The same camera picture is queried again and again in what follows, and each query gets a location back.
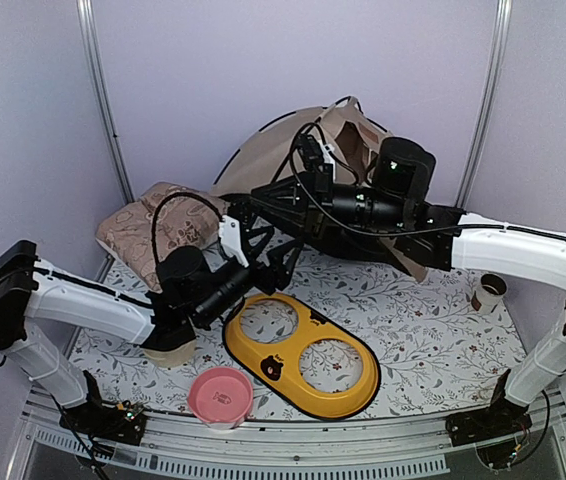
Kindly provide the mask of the brown patterned pillow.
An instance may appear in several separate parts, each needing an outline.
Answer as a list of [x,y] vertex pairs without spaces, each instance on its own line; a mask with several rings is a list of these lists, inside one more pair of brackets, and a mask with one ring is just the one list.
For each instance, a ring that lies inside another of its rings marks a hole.
[[[180,185],[159,182],[137,201],[103,220],[97,228],[99,245],[128,266],[152,291],[161,290],[151,247],[153,215],[165,196],[188,190]],[[173,199],[159,213],[157,253],[164,258],[184,245],[205,249],[217,241],[217,232],[218,219],[210,209],[191,198]]]

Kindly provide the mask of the beige fabric pet tent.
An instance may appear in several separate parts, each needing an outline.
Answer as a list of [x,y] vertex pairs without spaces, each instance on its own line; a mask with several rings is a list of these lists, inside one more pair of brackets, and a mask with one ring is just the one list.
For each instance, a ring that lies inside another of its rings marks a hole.
[[355,100],[290,112],[232,156],[211,192],[251,204],[281,232],[333,258],[391,265],[421,282],[405,248],[421,233],[436,160],[369,120]]

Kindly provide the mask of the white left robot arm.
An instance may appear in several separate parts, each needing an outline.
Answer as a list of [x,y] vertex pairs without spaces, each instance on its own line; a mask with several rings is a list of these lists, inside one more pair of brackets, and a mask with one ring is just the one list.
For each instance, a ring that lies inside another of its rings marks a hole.
[[274,230],[254,227],[256,212],[238,205],[239,218],[219,219],[219,240],[227,260],[211,270],[202,250],[180,246],[155,261],[160,284],[143,297],[59,270],[20,240],[0,256],[0,353],[91,434],[111,426],[111,407],[103,404],[96,380],[77,369],[35,326],[47,319],[115,335],[144,349],[155,364],[174,365],[195,340],[251,289],[271,295],[284,289],[303,246],[294,238],[267,247]]

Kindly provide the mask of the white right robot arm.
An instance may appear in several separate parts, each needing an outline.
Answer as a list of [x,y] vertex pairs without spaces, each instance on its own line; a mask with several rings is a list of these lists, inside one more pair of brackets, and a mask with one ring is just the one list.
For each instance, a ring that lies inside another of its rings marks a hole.
[[[252,190],[251,200],[291,235],[332,256],[387,262],[417,275],[425,268],[469,269],[550,285],[566,293],[566,233],[492,220],[430,204],[435,158],[417,143],[388,137],[366,186],[335,181],[308,135],[287,155],[291,173]],[[566,372],[566,311],[532,352],[499,380],[480,427],[500,436]]]

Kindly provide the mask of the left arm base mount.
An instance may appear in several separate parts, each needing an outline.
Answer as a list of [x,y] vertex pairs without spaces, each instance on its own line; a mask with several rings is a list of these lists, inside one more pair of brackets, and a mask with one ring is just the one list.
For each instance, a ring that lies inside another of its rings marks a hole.
[[144,406],[129,400],[116,405],[104,403],[95,378],[87,370],[83,374],[86,400],[75,407],[63,407],[59,425],[90,438],[139,446],[147,424]]

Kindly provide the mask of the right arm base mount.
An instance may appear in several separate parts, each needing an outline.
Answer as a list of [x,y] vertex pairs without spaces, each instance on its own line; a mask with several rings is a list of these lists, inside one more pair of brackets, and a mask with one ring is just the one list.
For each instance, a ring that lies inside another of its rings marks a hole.
[[445,428],[453,446],[496,439],[506,435],[522,433],[520,441],[508,440],[502,443],[480,447],[479,460],[493,470],[511,467],[522,449],[532,426],[527,407],[521,407],[505,398],[505,385],[510,371],[507,370],[497,381],[490,404],[487,407],[454,413],[446,417]]

